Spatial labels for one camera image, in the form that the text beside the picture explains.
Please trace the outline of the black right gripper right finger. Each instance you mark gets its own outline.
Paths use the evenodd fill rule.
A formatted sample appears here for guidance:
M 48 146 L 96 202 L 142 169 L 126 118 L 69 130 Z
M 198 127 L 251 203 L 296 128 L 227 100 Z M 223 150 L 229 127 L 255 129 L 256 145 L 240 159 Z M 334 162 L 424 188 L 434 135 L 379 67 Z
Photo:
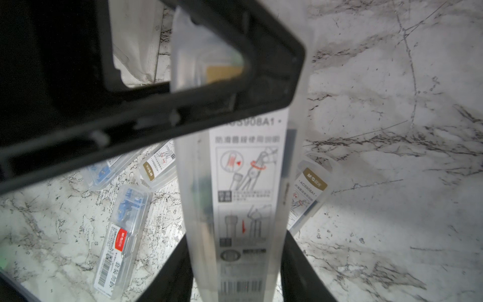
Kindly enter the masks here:
M 284 301 L 337 302 L 289 231 L 284 241 L 280 276 Z

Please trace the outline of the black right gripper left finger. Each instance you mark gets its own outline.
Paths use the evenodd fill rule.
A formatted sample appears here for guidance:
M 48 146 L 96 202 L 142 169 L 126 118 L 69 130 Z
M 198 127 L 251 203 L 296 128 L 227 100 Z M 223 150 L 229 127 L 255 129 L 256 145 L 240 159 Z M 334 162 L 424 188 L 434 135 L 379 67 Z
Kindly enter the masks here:
M 162 269 L 137 301 L 190 301 L 193 271 L 186 235 L 177 244 Z

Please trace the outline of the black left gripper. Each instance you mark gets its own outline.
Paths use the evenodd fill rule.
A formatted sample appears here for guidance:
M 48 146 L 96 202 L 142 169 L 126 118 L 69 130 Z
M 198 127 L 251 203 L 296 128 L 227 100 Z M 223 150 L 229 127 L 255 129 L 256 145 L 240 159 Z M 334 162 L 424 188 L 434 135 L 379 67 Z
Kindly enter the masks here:
M 1 192 L 288 107 L 306 49 L 258 1 L 178 1 L 241 53 L 238 77 L 131 89 L 113 62 L 107 1 L 1 2 Z

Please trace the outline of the clear compass case white label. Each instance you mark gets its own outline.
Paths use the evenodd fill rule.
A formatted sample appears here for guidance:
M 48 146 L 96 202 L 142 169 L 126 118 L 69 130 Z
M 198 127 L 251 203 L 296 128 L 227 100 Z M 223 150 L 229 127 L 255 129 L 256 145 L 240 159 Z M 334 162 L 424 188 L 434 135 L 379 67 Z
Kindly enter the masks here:
M 289 211 L 288 231 L 295 235 L 333 191 L 335 167 L 328 157 L 309 153 L 298 164 Z

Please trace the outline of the clear compass case barcode label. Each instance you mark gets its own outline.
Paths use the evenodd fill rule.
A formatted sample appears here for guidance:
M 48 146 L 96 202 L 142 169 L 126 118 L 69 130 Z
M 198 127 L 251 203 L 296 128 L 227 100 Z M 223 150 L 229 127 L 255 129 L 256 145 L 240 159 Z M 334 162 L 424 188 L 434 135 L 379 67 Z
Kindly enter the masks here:
M 305 1 L 180 1 L 177 178 L 202 301 L 273 298 L 305 128 Z

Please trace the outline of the compass case red label front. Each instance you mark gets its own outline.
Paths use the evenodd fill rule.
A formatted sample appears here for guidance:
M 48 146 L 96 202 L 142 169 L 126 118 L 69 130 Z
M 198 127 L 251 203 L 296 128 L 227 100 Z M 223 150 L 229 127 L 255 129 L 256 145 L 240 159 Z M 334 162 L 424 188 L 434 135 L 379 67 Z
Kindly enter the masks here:
M 151 201 L 152 193 L 140 186 L 119 188 L 93 281 L 93 288 L 109 299 L 128 288 Z

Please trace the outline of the compass case red label blue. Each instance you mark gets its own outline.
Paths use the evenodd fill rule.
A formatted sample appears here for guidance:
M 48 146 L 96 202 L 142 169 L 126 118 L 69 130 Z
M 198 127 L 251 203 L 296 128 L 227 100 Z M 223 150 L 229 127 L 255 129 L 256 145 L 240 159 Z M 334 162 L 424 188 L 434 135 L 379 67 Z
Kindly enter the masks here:
M 83 167 L 80 173 L 83 176 L 90 191 L 103 190 L 112 180 L 118 177 L 140 154 L 138 149 L 105 161 L 101 161 L 87 167 Z

